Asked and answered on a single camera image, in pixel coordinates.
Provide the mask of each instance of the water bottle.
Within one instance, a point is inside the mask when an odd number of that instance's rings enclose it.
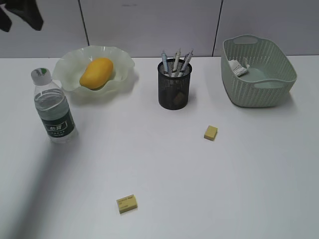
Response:
[[[55,143],[69,141],[77,131],[63,91],[52,82],[48,69],[35,69],[31,77],[35,84],[35,108],[50,139]]]

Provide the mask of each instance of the black mesh pen holder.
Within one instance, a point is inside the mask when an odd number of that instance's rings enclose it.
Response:
[[[159,63],[159,104],[168,110],[179,110],[184,108],[188,102],[188,91],[190,83],[190,73],[192,67],[190,64],[186,67],[184,75],[181,77],[171,77],[174,67],[174,59],[168,59],[168,75],[164,74],[163,62]],[[184,64],[179,60],[177,71],[179,72]]]

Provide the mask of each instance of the white tiled wall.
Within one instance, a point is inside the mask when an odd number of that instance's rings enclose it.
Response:
[[[0,30],[0,57],[61,57],[87,46],[77,0],[37,0],[44,20],[41,31],[5,10],[12,20],[10,32]]]
[[[91,45],[133,57],[172,56],[178,48],[211,56],[221,0],[80,0]]]
[[[319,1],[224,0],[214,55],[242,34],[274,41],[287,55],[319,55]]]
[[[288,55],[319,54],[319,2],[314,0],[80,0],[91,45],[117,46],[132,57],[221,53],[225,39],[253,34],[273,40]],[[37,0],[44,19],[33,30],[16,15],[0,31],[0,57],[61,57],[87,46],[78,0]]]

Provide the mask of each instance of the mango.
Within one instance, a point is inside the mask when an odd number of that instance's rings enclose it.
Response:
[[[113,62],[109,58],[97,58],[86,68],[80,78],[80,85],[90,90],[104,86],[113,72]]]

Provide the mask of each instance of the glass bowl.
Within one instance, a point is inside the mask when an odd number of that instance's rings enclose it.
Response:
[[[113,62],[113,73],[102,88],[90,90],[81,86],[79,81],[88,64],[99,57],[109,58]],[[70,51],[59,59],[52,78],[60,81],[62,88],[66,91],[74,91],[86,96],[102,95],[108,91],[118,90],[134,66],[135,63],[129,54],[117,47],[88,46]]]

